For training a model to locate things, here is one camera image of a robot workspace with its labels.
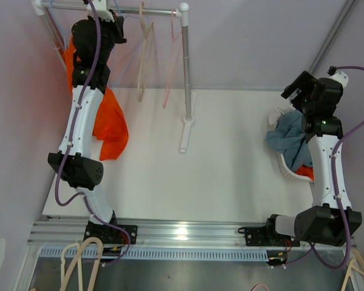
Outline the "green white t shirt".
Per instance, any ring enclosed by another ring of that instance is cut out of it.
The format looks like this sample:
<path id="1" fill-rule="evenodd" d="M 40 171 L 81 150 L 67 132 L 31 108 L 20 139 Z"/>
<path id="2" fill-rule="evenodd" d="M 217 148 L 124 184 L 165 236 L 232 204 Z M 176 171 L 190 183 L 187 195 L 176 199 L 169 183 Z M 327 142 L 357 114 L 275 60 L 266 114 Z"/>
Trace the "green white t shirt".
<path id="1" fill-rule="evenodd" d="M 268 116 L 269 125 L 277 125 L 277 122 L 278 122 L 279 118 L 282 115 L 285 115 L 285 114 L 290 113 L 292 111 L 294 111 L 294 108 L 291 105 L 283 105 L 283 106 L 279 106 L 279 107 L 274 108 L 269 113 L 269 116 Z"/>

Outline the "grey blue t shirt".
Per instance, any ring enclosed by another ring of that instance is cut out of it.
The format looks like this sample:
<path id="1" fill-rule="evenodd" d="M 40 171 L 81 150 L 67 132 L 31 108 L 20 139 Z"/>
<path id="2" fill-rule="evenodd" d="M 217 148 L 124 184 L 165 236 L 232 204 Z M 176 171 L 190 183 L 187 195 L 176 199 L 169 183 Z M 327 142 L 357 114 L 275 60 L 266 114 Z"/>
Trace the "grey blue t shirt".
<path id="1" fill-rule="evenodd" d="M 281 115 L 275 129 L 266 132 L 268 146 L 283 155 L 292 172 L 301 166 L 312 167 L 311 154 L 302 129 L 302 117 L 296 110 Z"/>

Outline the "pink wire hanger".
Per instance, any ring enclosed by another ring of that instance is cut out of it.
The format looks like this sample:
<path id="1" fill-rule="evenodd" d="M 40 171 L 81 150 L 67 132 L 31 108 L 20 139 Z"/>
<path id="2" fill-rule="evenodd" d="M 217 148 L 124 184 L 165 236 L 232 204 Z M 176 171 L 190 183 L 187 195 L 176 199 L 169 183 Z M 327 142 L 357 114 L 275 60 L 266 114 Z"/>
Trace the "pink wire hanger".
<path id="1" fill-rule="evenodd" d="M 177 70 L 177 64 L 178 64 L 178 60 L 179 60 L 180 52 L 181 52 L 181 45 L 180 45 L 180 48 L 177 48 L 177 41 L 181 35 L 181 31 L 177 31 L 175 28 L 174 19 L 176 19 L 177 17 L 174 16 L 174 12 L 176 12 L 176 10 L 172 11 L 172 16 L 171 16 L 171 21 L 170 21 L 172 46 L 171 46 L 170 55 L 169 55 L 166 89 L 165 89 L 164 98 L 163 98 L 163 109 L 165 109 L 167 106 L 167 102 L 169 99 L 172 85 L 174 83 L 174 78 L 175 78 L 175 74 L 176 74 L 176 70 Z"/>

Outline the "light blue wire hanger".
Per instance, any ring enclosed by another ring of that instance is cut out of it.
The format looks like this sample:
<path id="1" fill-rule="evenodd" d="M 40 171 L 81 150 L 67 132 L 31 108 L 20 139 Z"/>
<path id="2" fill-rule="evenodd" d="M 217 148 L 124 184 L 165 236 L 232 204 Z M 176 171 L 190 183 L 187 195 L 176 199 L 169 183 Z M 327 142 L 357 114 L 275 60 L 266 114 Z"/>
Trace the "light blue wire hanger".
<path id="1" fill-rule="evenodd" d="M 144 41 L 143 36 L 138 38 L 135 42 L 131 42 L 127 49 L 117 49 L 115 56 L 112 59 L 112 73 L 113 78 L 110 81 L 112 88 L 117 88 L 121 84 L 127 70 L 129 69 L 131 63 L 138 54 L 139 49 Z"/>

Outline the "orange t shirt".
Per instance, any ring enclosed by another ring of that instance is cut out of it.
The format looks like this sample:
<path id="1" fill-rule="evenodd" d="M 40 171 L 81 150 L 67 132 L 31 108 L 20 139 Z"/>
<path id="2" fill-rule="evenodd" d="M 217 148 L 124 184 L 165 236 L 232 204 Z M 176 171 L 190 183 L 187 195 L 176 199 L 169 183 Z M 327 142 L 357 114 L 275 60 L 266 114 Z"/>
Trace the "orange t shirt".
<path id="1" fill-rule="evenodd" d="M 295 174 L 307 177 L 311 181 L 314 180 L 313 167 L 308 167 L 308 166 L 302 165 L 297 171 L 295 171 Z"/>
<path id="2" fill-rule="evenodd" d="M 109 86 L 96 114 L 92 135 L 102 141 L 99 160 L 116 160 L 124 151 L 129 132 L 124 113 Z"/>

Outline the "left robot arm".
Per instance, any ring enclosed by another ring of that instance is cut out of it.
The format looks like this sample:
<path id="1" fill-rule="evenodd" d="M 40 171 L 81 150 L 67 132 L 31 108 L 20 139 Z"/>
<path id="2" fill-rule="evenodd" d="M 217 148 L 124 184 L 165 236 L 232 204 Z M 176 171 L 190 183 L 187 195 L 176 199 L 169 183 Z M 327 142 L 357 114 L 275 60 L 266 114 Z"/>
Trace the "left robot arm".
<path id="1" fill-rule="evenodd" d="M 91 158 L 91 139 L 98 110 L 107 96 L 107 62 L 114 46 L 127 41 L 123 24 L 124 18 L 108 9 L 72 26 L 72 105 L 59 149 L 48 155 L 48 164 L 56 172 L 56 203 L 65 207 L 82 197 L 90 213 L 89 222 L 99 225 L 97 236 L 105 243 L 114 242 L 119 230 L 115 212 L 100 185 L 103 164 Z"/>

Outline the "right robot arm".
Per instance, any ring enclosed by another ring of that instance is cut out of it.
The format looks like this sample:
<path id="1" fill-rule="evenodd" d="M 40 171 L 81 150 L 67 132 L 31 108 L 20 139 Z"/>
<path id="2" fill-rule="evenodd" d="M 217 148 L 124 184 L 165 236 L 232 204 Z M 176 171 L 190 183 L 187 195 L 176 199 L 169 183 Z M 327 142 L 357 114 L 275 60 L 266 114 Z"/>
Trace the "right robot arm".
<path id="1" fill-rule="evenodd" d="M 362 223 L 362 214 L 352 209 L 346 192 L 342 122 L 334 115 L 347 84 L 348 76 L 343 72 L 317 79 L 304 71 L 281 94 L 302 113 L 314 172 L 310 183 L 313 203 L 296 216 L 271 215 L 272 225 L 264 230 L 270 245 L 278 245 L 289 236 L 297 241 L 341 247 Z"/>

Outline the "blue hanger far left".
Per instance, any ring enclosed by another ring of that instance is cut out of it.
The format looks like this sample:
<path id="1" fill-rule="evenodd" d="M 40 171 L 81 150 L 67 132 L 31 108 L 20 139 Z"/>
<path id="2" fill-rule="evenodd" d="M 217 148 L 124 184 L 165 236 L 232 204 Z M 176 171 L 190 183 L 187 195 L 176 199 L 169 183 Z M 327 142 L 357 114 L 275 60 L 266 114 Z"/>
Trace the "blue hanger far left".
<path id="1" fill-rule="evenodd" d="M 60 37 L 61 37 L 62 42 L 63 42 L 64 50 L 66 50 L 67 47 L 68 47 L 67 41 L 66 41 L 66 33 L 62 29 L 62 27 L 60 26 L 59 21 L 57 20 L 57 18 L 55 17 L 53 7 L 52 7 L 53 2 L 54 2 L 54 0 L 49 0 L 49 13 L 51 14 L 52 20 L 55 23 L 56 28 L 58 29 L 58 32 L 59 32 Z"/>

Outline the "spare wooden hanger right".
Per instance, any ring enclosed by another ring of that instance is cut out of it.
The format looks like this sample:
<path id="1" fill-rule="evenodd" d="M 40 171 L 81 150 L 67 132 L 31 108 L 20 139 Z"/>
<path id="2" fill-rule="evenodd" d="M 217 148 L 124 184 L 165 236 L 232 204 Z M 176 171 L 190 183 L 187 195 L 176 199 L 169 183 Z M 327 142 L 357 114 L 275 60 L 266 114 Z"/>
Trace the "spare wooden hanger right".
<path id="1" fill-rule="evenodd" d="M 357 249 L 351 250 L 348 268 L 341 287 L 341 291 L 344 290 L 364 290 L 364 259 Z"/>

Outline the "clothes rack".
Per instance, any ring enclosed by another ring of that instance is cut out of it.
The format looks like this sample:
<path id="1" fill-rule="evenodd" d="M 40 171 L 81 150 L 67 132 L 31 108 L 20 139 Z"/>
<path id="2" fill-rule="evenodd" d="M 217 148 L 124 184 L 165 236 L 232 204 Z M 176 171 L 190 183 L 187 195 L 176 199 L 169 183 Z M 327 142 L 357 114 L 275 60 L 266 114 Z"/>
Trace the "clothes rack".
<path id="1" fill-rule="evenodd" d="M 138 15 L 139 16 L 139 7 L 122 7 L 118 5 L 117 1 L 113 2 L 115 4 L 115 8 L 113 9 L 119 15 Z M 32 1 L 31 2 L 35 12 L 38 16 L 43 16 L 47 20 L 47 26 L 49 31 L 52 33 L 52 38 L 58 42 L 58 50 L 63 46 L 62 39 L 58 32 L 58 29 L 55 26 L 55 23 L 52 20 L 51 15 L 49 14 L 49 1 Z M 87 11 L 87 1 L 84 4 L 74 4 L 71 2 L 62 2 L 58 4 L 52 4 L 53 8 L 57 9 L 66 9 L 66 10 L 85 10 Z M 172 16 L 173 10 L 165 10 L 165 9 L 146 9 L 144 8 L 144 15 L 149 16 Z M 180 56 L 183 57 L 183 69 L 184 69 L 184 98 L 185 98 L 185 108 L 186 114 L 183 118 L 183 132 L 181 136 L 179 152 L 186 153 L 189 145 L 189 138 L 191 128 L 195 123 L 194 118 L 194 110 L 195 104 L 197 100 L 197 94 L 192 91 L 190 85 L 190 58 L 189 58 L 189 35 L 188 35 L 188 26 L 189 26 L 189 5 L 185 2 L 182 2 L 176 12 L 174 12 L 174 16 L 176 16 L 180 20 L 181 25 L 181 35 L 177 41 L 177 49 L 180 48 L 181 52 Z"/>

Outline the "white laundry basket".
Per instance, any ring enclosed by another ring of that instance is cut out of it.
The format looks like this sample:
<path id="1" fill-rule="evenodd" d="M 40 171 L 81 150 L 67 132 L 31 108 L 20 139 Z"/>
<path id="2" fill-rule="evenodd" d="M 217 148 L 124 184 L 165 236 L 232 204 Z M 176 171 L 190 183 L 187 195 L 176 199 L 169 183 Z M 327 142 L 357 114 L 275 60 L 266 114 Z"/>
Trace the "white laundry basket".
<path id="1" fill-rule="evenodd" d="M 290 181 L 303 181 L 303 182 L 312 182 L 312 180 L 307 176 L 298 175 L 292 172 L 286 165 L 284 156 L 281 153 L 276 153 L 278 166 L 281 174 Z"/>

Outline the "spare wooden hangers left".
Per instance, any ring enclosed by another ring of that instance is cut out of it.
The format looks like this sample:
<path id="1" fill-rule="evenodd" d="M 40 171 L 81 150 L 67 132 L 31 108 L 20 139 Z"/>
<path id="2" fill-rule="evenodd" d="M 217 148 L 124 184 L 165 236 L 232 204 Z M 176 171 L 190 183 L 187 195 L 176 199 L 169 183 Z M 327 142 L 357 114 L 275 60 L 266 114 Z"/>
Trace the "spare wooden hangers left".
<path id="1" fill-rule="evenodd" d="M 69 244 L 63 248 L 61 252 L 61 286 L 59 288 L 60 291 L 64 291 L 67 288 L 67 285 L 69 283 L 70 277 L 75 269 L 77 267 L 78 270 L 78 290 L 84 290 L 83 287 L 83 266 L 82 266 L 82 254 L 85 251 L 86 247 L 89 244 L 96 244 L 97 246 L 97 252 L 96 252 L 96 258 L 93 262 L 92 272 L 89 279 L 89 284 L 87 287 L 87 291 L 92 291 L 95 286 L 96 276 L 98 273 L 99 264 L 101 262 L 101 256 L 103 253 L 103 243 L 102 241 L 97 237 L 90 237 L 87 238 L 82 244 L 79 244 L 78 242 Z M 66 251 L 76 247 L 76 253 L 74 258 L 72 259 L 67 271 L 65 272 L 65 254 Z"/>

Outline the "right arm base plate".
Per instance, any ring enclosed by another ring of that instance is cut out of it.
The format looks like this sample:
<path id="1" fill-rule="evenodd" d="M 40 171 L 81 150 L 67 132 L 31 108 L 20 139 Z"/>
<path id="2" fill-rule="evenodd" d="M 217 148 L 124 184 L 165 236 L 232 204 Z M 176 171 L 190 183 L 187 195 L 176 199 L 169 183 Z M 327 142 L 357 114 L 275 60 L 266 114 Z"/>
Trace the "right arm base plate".
<path id="1" fill-rule="evenodd" d="M 246 246 L 249 247 L 300 247 L 300 241 L 291 236 L 276 233 L 268 227 L 240 227 L 237 232 L 244 235 Z"/>

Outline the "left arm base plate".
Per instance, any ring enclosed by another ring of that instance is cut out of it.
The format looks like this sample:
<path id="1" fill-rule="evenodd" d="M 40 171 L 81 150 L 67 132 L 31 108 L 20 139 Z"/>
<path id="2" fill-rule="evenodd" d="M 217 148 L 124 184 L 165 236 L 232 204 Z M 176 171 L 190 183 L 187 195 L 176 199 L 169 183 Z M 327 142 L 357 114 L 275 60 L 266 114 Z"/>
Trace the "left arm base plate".
<path id="1" fill-rule="evenodd" d="M 118 227 L 124 229 L 130 235 L 130 243 L 136 244 L 138 226 L 133 224 L 118 225 Z M 120 230 L 88 222 L 83 240 L 87 238 L 97 237 L 103 244 L 128 244 L 127 236 Z"/>

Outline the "aluminium rail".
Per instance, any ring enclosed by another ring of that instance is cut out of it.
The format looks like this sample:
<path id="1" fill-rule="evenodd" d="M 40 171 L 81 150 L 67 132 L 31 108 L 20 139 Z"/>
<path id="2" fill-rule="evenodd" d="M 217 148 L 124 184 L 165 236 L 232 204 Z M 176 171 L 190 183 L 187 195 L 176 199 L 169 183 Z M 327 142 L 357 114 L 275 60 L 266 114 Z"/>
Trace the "aluminium rail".
<path id="1" fill-rule="evenodd" d="M 81 242 L 87 217 L 46 216 L 33 223 L 26 240 L 28 245 Z M 253 222 L 167 221 L 151 219 L 117 219 L 118 225 L 138 226 L 134 247 L 190 248 L 190 249 L 245 249 L 240 227 L 263 227 Z"/>

